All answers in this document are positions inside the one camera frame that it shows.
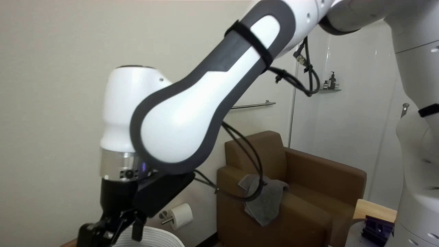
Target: black band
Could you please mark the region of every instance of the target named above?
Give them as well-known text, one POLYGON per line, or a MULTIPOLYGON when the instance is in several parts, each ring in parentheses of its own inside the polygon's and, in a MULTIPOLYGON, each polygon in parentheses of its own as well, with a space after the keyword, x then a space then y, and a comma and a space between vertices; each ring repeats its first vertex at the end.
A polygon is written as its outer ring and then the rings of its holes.
POLYGON ((228 32, 231 32, 232 30, 239 32, 243 38, 247 39, 247 42, 250 42, 258 50, 258 53, 261 54, 261 58, 265 61, 266 68, 273 63, 273 56, 269 52, 269 49, 265 48, 265 45, 261 42, 261 39, 246 24, 243 24, 242 21, 236 20, 225 31, 225 35, 228 32))
POLYGON ((430 104, 428 107, 424 107, 419 109, 421 118, 426 118, 428 115, 434 115, 439 112, 439 104, 430 104))

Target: gray cloth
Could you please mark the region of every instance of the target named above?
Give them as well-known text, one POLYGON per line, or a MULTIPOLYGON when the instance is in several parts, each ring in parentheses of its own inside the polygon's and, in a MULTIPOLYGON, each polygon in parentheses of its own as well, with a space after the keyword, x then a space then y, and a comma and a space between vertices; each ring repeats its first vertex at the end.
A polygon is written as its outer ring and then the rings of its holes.
MULTIPOLYGON (((260 225, 269 225, 277 215, 279 207, 283 200, 284 187, 288 185, 279 179, 271 179, 264 177, 266 185, 264 185, 261 194, 246 201, 246 212, 255 218, 260 225)), ((260 185, 260 175, 250 174, 239 181, 239 185, 247 192, 247 196, 253 194, 260 185)))

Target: brown armchair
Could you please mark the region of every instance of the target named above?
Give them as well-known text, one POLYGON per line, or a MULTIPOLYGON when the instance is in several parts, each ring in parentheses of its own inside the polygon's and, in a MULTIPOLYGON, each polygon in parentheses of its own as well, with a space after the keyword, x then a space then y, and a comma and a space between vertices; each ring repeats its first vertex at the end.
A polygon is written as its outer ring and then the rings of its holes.
MULTIPOLYGON (((217 229, 227 247, 343 247, 353 223, 357 198, 362 197, 367 172, 334 160, 284 148, 279 133, 247 137, 258 150, 264 174, 283 179, 279 216, 261 226, 244 211, 244 203, 224 193, 217 196, 217 229)), ((255 174, 250 159, 235 141, 225 142, 227 166, 217 172, 222 190, 244 196, 238 185, 255 174)))

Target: chair backrest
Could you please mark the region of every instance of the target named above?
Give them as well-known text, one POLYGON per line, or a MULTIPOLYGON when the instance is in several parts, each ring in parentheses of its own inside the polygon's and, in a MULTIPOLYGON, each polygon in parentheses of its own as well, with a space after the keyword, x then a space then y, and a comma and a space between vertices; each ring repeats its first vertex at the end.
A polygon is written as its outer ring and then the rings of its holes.
MULTIPOLYGON (((262 167, 264 175, 268 175, 273 179, 283 179, 287 178, 287 156, 286 149, 283 145, 283 139, 279 133, 276 131, 261 131, 251 135, 246 135, 246 138, 254 145, 257 149, 262 167)), ((254 156, 251 149, 243 142, 244 148, 254 156)), ((227 164, 235 166, 249 174, 255 174, 257 170, 254 164, 246 155, 246 152, 238 145, 236 141, 227 141, 225 142, 225 156, 227 164)))

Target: toilet paper roll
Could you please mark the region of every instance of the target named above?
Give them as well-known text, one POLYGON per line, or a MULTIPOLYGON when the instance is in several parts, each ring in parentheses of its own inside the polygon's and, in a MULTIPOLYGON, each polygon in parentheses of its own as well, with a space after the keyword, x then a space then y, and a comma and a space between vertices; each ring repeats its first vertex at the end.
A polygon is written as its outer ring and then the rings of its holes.
POLYGON ((180 204, 169 209, 169 212, 173 216, 173 220, 170 222, 173 229, 179 229, 194 219, 192 209, 188 203, 180 204))

